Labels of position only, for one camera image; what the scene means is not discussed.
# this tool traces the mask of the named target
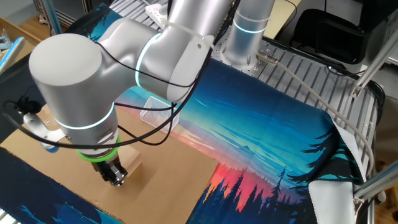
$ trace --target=cardboard sheet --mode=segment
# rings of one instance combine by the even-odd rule
[[[40,117],[45,119],[46,112],[49,111],[40,112]],[[118,119],[123,127],[136,134],[153,128],[121,110]],[[148,140],[158,141],[163,137],[164,133],[157,133]],[[121,139],[129,138],[121,133]],[[174,138],[156,147],[137,143],[133,146],[141,152],[142,164],[117,188],[104,182],[74,150],[48,153],[20,131],[14,132],[1,146],[125,223],[185,223],[218,164]]]

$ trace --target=robotic arm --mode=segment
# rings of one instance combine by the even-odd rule
[[[124,18],[109,27],[98,41],[100,45],[76,34],[60,34],[41,42],[30,56],[30,71],[70,142],[117,143],[113,102],[132,86],[182,102],[231,2],[175,0],[170,25],[162,33]],[[116,148],[78,151],[104,180],[113,185],[123,183],[127,172],[120,165]]]

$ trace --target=metal grid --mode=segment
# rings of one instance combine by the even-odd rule
[[[45,15],[44,7],[41,5],[40,1],[39,0],[33,0],[33,2],[35,4],[37,12],[40,15],[44,16]],[[58,16],[58,19],[60,21],[60,24],[65,26],[65,27],[70,27],[76,21],[74,18],[72,18],[72,17],[70,17],[70,16],[68,16],[68,15],[66,15],[66,14],[64,14],[64,13],[58,11],[58,10],[55,10],[55,12],[57,13],[57,16]]]
[[[221,46],[227,41],[228,34],[227,32],[226,37],[216,45],[212,55],[216,60],[221,60]],[[313,88],[322,98],[326,99],[332,107],[356,125],[368,139],[369,144],[372,144],[377,120],[377,102],[375,102],[374,95],[367,88],[355,100],[350,97],[355,80],[334,75],[330,73],[326,65],[280,49],[266,41],[261,42],[259,50],[266,55],[276,58],[280,63],[296,73],[299,78]],[[342,120],[326,109],[326,106],[319,102],[315,96],[311,95],[298,81],[286,74],[283,69],[268,63],[257,62],[257,64],[258,66],[254,67],[253,70],[241,71],[258,78],[260,81],[296,100],[329,112],[337,125],[355,136],[359,156],[361,156],[363,166],[366,169],[368,156],[363,151],[364,144],[351,128],[347,127]]]

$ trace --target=pine tree silhouette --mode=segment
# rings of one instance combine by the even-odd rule
[[[224,202],[220,208],[220,212],[217,217],[217,223],[221,223],[223,220],[230,221],[230,219],[232,218],[231,215],[227,216],[226,214],[231,213],[231,212],[233,214],[236,211],[236,207],[238,206],[239,198],[241,195],[239,193],[239,195],[236,196],[236,194],[238,193],[238,190],[242,184],[242,181],[243,181],[243,173],[241,174],[240,177],[238,177],[238,180],[233,185],[230,193],[225,197]]]
[[[278,177],[280,177],[278,184],[272,189],[271,194],[272,197],[270,198],[271,203],[276,203],[278,201],[279,198],[279,193],[280,193],[280,182],[282,181],[282,179],[285,177],[285,171],[286,171],[286,167],[285,169],[278,175]]]
[[[205,203],[203,203],[204,211],[203,216],[200,217],[199,223],[215,223],[215,219],[221,207],[221,201],[224,197],[224,181],[225,178],[209,193],[209,196],[207,196]]]
[[[210,190],[211,183],[207,186],[201,197],[199,198],[197,204],[195,205],[195,208],[193,209],[193,213],[190,215],[187,224],[192,224],[198,217],[202,216],[203,213],[203,203],[205,202],[205,199],[207,197],[207,193]]]
[[[312,170],[306,174],[299,176],[288,175],[288,177],[290,177],[290,180],[298,184],[309,183],[311,180],[313,180],[317,172],[319,172],[320,169],[322,168],[322,165],[324,165],[326,161],[329,161],[336,152],[340,140],[340,135],[338,133],[337,128],[333,126],[326,134],[316,139],[325,139],[325,140],[320,144],[309,145],[310,147],[314,147],[314,149],[302,150],[302,152],[304,153],[322,152],[322,154],[317,160],[307,164],[307,167],[312,168]]]
[[[252,208],[253,208],[253,202],[254,199],[256,198],[256,192],[257,192],[257,186],[254,186],[252,192],[249,195],[248,200],[244,204],[244,207],[242,208],[242,214],[243,215],[251,215],[252,214]]]
[[[309,145],[314,149],[302,150],[302,152],[306,154],[321,152],[317,160],[307,164],[308,168],[312,168],[311,171],[298,176],[287,175],[290,180],[298,184],[303,184],[291,188],[292,190],[295,190],[296,194],[302,198],[299,203],[295,203],[294,205],[290,206],[290,209],[292,210],[291,217],[295,219],[294,224],[311,223],[317,221],[310,198],[310,192],[308,191],[308,184],[317,177],[317,175],[322,171],[325,163],[330,161],[337,151],[340,135],[337,128],[333,126],[326,134],[319,136],[316,139],[324,140],[319,144]]]

